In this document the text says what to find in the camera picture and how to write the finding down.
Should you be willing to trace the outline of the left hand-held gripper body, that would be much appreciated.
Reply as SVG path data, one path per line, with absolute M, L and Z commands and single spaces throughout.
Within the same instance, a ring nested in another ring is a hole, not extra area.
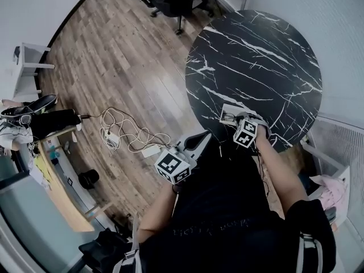
M 169 150 L 164 150 L 154 167 L 157 173 L 170 182 L 177 184 L 191 175 L 192 170 L 197 166 L 198 148 L 188 148 L 179 142 Z

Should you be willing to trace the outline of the person's right forearm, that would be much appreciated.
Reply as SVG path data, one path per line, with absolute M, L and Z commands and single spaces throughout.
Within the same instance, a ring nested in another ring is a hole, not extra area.
M 287 214 L 290 207 L 300 200 L 308 201 L 298 175 L 285 164 L 270 144 L 266 137 L 266 128 L 262 125 L 258 126 L 255 142 L 282 205 L 283 213 Z

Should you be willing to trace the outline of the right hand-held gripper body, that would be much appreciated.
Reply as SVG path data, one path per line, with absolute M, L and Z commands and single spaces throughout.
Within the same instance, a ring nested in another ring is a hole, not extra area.
M 237 124 L 237 129 L 233 135 L 233 141 L 244 148 L 249 148 L 255 141 L 259 125 L 264 126 L 266 136 L 270 136 L 268 123 L 257 115 L 241 112 L 235 117 L 235 123 Z

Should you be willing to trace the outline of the white window blinds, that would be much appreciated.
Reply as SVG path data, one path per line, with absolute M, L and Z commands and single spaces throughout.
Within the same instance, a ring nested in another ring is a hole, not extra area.
M 316 148 L 350 166 L 356 186 L 364 185 L 364 128 L 319 117 L 310 129 Z

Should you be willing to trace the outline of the person's left forearm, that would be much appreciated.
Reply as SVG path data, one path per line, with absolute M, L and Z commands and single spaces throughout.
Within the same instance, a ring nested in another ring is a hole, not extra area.
M 177 194 L 173 191 L 173 185 L 166 182 L 140 222 L 137 231 L 139 243 L 145 242 L 168 225 L 172 217 L 176 198 Z

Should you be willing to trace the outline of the yellow cloth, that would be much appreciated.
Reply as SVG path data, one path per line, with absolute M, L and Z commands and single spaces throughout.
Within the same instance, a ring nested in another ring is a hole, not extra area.
M 30 170 L 30 175 L 42 187 L 49 189 L 52 178 L 48 172 L 44 160 L 41 157 L 33 159 L 33 166 Z

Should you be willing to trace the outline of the person's black clothed body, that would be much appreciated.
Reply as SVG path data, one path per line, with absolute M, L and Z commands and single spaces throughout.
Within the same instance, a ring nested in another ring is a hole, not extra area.
M 105 230 L 80 246 L 95 273 L 331 273 L 336 243 L 319 200 L 270 209 L 253 158 L 211 140 L 159 233 L 132 243 Z

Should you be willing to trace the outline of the pink cloth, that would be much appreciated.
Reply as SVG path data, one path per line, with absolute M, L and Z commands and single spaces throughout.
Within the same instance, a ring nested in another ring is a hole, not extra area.
M 318 175 L 316 183 L 323 189 L 318 199 L 324 210 L 336 208 L 336 216 L 346 217 L 349 207 L 350 180 L 348 176 Z

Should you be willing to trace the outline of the small white side table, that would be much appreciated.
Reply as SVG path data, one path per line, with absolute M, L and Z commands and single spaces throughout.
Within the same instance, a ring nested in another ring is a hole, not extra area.
M 50 47 L 44 45 L 22 43 L 19 46 L 19 55 L 16 57 L 16 68 L 14 71 L 16 84 L 13 96 L 20 95 L 21 80 L 24 77 L 35 77 L 38 75 L 37 69 L 54 69 L 54 64 L 41 63 L 44 55 L 51 51 Z

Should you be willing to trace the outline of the white power adapter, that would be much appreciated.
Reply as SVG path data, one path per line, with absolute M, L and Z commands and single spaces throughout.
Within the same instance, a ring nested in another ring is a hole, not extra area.
M 107 131 L 105 133 L 105 142 L 110 149 L 117 150 L 119 146 L 119 136 L 115 135 L 111 131 Z

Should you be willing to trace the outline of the light wooden desk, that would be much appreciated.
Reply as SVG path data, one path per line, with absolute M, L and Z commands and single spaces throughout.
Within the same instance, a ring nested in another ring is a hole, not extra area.
M 49 157 L 53 150 L 45 150 L 43 142 L 39 142 L 38 149 L 39 158 L 49 174 L 47 194 L 72 230 L 79 233 L 95 231 L 91 224 L 92 220 L 99 221 L 105 228 L 112 228 L 113 225 L 105 210 L 109 209 L 113 202 L 96 203 L 89 192 L 79 185 L 76 178 L 70 178 L 69 182 L 64 183 Z

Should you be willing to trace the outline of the black round bin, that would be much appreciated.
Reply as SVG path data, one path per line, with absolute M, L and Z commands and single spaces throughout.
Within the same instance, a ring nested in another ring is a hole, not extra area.
M 93 189 L 94 184 L 98 182 L 100 176 L 95 169 L 78 174 L 78 181 L 80 185 L 87 190 Z

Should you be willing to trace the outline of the white tray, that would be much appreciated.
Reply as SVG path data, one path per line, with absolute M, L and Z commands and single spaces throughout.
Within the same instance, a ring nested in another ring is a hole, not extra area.
M 236 121 L 235 122 L 223 121 L 222 120 L 223 112 L 233 113 L 235 115 Z M 248 117 L 249 117 L 248 112 L 245 108 L 239 107 L 239 106 L 234 106 L 234 105 L 229 105 L 229 104 L 223 104 L 219 122 L 224 125 L 236 126 L 237 124 L 240 123 L 240 120 L 243 120 L 244 118 L 248 118 Z

